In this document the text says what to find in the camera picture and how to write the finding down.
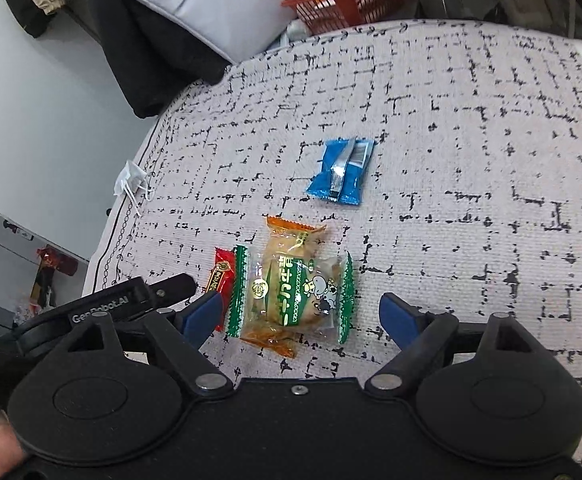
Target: gray patterned rug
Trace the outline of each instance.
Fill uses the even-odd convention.
[[[377,145],[359,208],[305,194],[324,139]],[[397,351],[385,291],[460,320],[514,312],[582,384],[582,67],[563,38],[480,23],[405,22],[314,38],[194,85],[136,162],[157,187],[118,201],[85,292],[179,272],[206,283],[213,247],[267,239],[266,214],[325,222],[351,252],[349,341],[303,338],[286,360],[215,335],[230,377],[357,376]],[[582,443],[577,458],[582,461]]]

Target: orange plastic basket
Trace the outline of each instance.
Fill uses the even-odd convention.
[[[313,34],[374,23],[400,7],[404,0],[284,0]]]

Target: blue snack packet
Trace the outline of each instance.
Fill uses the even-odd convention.
[[[310,195],[332,200],[331,195],[331,168],[340,153],[346,148],[349,139],[327,140],[324,156],[322,157],[322,171],[318,173],[306,192]],[[344,174],[342,190],[338,201],[343,204],[360,205],[362,200],[362,182],[371,158],[374,145],[373,139],[356,140]]]

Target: plastic bag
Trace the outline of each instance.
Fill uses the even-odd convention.
[[[322,170],[309,184],[306,190],[308,194],[331,200],[331,168],[348,143],[348,139],[327,140],[322,157]],[[356,140],[345,169],[344,181],[337,202],[351,205],[359,205],[362,202],[362,184],[373,152],[373,144],[372,139]]]
[[[353,311],[351,257],[314,258],[316,234],[324,227],[278,218],[269,218],[267,224],[272,229],[267,249],[251,255],[244,284],[239,283],[240,270],[236,277],[236,287],[244,293],[239,299],[234,290],[228,333],[289,358],[295,357],[298,332],[338,328],[343,342]],[[244,260],[241,269],[244,275]]]
[[[215,248],[215,264],[209,274],[206,292],[217,291],[222,296],[223,309],[220,320],[215,327],[217,332],[222,332],[225,327],[225,316],[231,303],[233,284],[235,281],[235,254],[233,251]]]

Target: mask ear loop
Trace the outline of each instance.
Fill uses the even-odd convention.
[[[151,202],[151,200],[153,200],[153,197],[155,197],[155,189],[153,187],[150,187],[149,184],[146,184],[146,187],[142,186],[141,184],[140,186],[138,186],[138,189],[141,189],[142,191],[145,192],[145,200],[147,202]]]
[[[131,192],[131,188],[129,187],[129,183],[126,180],[124,183],[124,190],[125,190],[125,193],[127,193],[129,200],[131,201],[131,203],[133,204],[133,207],[136,210],[136,215],[138,217],[141,216],[140,209],[138,209],[138,202],[136,201],[136,196]]]

